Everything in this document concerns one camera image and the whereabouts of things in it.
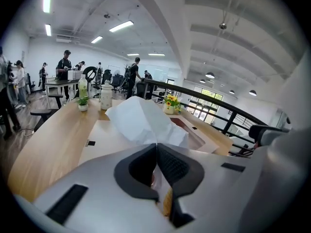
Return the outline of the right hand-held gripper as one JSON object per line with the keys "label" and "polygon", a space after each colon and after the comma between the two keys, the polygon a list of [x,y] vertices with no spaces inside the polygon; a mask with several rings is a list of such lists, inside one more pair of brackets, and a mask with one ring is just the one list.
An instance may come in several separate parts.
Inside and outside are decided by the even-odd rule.
{"label": "right hand-held gripper", "polygon": [[257,147],[270,145],[274,139],[287,134],[293,127],[288,115],[281,111],[277,128],[266,125],[253,125],[249,129],[249,137],[255,140]]}

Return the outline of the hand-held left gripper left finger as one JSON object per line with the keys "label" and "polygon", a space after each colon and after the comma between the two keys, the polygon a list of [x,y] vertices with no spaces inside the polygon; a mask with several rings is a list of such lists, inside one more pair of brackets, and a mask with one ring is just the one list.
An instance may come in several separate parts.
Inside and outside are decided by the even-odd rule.
{"label": "hand-held left gripper left finger", "polygon": [[156,145],[88,160],[34,202],[15,195],[26,216],[45,233],[171,233],[150,187]]}

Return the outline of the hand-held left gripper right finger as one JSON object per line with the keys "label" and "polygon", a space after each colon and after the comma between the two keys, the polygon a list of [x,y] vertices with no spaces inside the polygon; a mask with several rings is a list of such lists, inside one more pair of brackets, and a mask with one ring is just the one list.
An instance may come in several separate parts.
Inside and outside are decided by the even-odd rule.
{"label": "hand-held left gripper right finger", "polygon": [[244,233],[240,184],[251,160],[158,144],[157,166],[172,189],[171,213],[158,233]]}

